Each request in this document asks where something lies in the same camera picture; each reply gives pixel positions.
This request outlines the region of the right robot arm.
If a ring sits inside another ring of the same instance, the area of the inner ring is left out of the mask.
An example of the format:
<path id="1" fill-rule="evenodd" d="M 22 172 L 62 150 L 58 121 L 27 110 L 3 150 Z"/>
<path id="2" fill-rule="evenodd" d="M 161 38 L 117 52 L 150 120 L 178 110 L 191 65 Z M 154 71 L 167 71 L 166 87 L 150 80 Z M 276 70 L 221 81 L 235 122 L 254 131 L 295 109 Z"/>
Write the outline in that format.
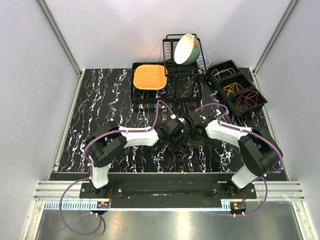
<path id="1" fill-rule="evenodd" d="M 197 111 L 192 111 L 183 118 L 194 141 L 220 140 L 239 148 L 243 166 L 231 177 L 231 183 L 227 185 L 230 197 L 239 198 L 244 194 L 248 184 L 267 173 L 282 170 L 283 153 L 266 128 L 235 126 L 220 119 L 206 118 Z"/>

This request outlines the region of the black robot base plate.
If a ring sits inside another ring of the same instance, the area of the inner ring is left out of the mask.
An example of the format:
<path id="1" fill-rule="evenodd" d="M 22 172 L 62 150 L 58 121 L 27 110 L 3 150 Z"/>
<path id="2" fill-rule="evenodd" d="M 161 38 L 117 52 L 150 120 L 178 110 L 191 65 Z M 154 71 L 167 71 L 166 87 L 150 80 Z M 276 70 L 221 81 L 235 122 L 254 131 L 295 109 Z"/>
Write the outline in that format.
<path id="1" fill-rule="evenodd" d="M 131 196 L 195 196 L 209 198 L 239 198 L 246 194 L 255 199 L 260 191 L 284 193 L 290 182 L 282 173 L 272 173 L 264 178 L 254 178 L 244 187 L 232 182 L 233 173 L 110 173 L 108 183 L 97 187 L 85 173 L 53 173 L 50 189 L 64 191 L 83 199 L 124 199 Z"/>

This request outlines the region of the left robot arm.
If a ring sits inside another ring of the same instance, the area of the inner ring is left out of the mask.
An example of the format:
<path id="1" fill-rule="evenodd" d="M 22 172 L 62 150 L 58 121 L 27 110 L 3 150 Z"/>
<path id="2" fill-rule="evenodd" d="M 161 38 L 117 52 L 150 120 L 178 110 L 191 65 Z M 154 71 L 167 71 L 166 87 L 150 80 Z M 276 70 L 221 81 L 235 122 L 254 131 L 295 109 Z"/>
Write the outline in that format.
<path id="1" fill-rule="evenodd" d="M 123 149 L 137 146 L 156 146 L 174 144 L 183 135 L 186 121 L 171 116 L 163 125 L 145 128 L 118 126 L 114 121 L 92 133 L 85 142 L 84 157 L 89 162 L 90 192 L 97 198 L 108 193 L 108 172 L 110 164 Z"/>

